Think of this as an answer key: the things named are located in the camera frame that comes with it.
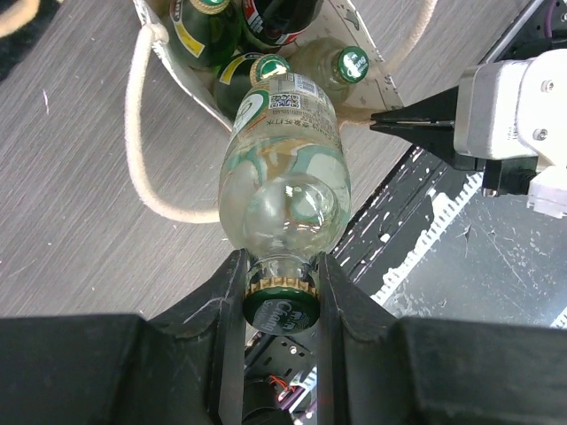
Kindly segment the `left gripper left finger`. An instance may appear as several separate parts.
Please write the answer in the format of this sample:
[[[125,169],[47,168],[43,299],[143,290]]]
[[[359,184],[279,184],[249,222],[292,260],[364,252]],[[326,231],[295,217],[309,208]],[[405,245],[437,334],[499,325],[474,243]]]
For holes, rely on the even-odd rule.
[[[248,256],[152,320],[133,313],[1,322],[4,424],[238,424]]]

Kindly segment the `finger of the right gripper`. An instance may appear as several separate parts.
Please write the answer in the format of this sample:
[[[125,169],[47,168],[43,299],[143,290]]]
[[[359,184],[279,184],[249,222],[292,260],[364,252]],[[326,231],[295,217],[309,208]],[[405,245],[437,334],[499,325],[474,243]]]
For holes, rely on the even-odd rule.
[[[450,166],[458,166],[460,159],[454,149],[457,99],[458,88],[453,87],[401,109],[374,113],[369,129],[397,136]]]

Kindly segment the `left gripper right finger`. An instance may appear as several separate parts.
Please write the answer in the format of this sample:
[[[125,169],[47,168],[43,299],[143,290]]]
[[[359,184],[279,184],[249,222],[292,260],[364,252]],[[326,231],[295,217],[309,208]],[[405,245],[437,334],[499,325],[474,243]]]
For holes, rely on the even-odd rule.
[[[317,259],[321,424],[563,424],[566,334],[398,319]]]

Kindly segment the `clear glass bottle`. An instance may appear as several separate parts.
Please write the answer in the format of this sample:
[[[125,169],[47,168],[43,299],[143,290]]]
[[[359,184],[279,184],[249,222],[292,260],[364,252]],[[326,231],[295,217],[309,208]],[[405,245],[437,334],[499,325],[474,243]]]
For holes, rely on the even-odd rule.
[[[220,222],[251,258],[243,313],[276,336],[318,320],[318,255],[351,214],[351,182],[335,109],[306,76],[258,82],[237,110],[221,167]]]
[[[306,76],[321,87],[334,106],[343,104],[351,96],[355,85],[366,77],[370,65],[364,49],[334,37],[318,38],[298,47],[288,62],[294,73]]]

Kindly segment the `cola glass bottle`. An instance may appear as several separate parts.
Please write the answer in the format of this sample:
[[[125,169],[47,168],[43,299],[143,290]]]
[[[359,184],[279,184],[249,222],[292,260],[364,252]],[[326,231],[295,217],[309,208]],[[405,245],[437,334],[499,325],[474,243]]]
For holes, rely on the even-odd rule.
[[[322,0],[242,1],[239,47],[243,51],[278,52],[311,25],[322,4]]]

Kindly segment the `green bottle yellow label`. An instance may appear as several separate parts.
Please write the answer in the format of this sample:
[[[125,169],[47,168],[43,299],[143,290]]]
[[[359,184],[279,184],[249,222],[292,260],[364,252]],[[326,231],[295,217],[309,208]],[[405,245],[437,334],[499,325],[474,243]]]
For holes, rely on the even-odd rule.
[[[288,61],[277,54],[236,55],[217,73],[213,93],[218,109],[229,120],[234,120],[241,101],[253,85],[290,70]]]

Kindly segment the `green bottle front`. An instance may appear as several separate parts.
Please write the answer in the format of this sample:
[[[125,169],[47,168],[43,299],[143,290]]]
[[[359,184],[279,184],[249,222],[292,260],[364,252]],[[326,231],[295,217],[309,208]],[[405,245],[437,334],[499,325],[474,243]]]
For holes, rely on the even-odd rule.
[[[227,62],[241,32],[237,9],[229,0],[172,1],[166,27],[175,57],[197,70],[212,70]]]

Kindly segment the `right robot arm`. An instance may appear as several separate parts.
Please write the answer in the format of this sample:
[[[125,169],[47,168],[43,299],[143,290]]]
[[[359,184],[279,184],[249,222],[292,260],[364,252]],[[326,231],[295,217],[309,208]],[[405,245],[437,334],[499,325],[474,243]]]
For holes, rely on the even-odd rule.
[[[534,202],[561,202],[566,51],[473,66],[454,88],[373,114],[370,128],[398,136],[457,170],[479,171],[502,161]]]

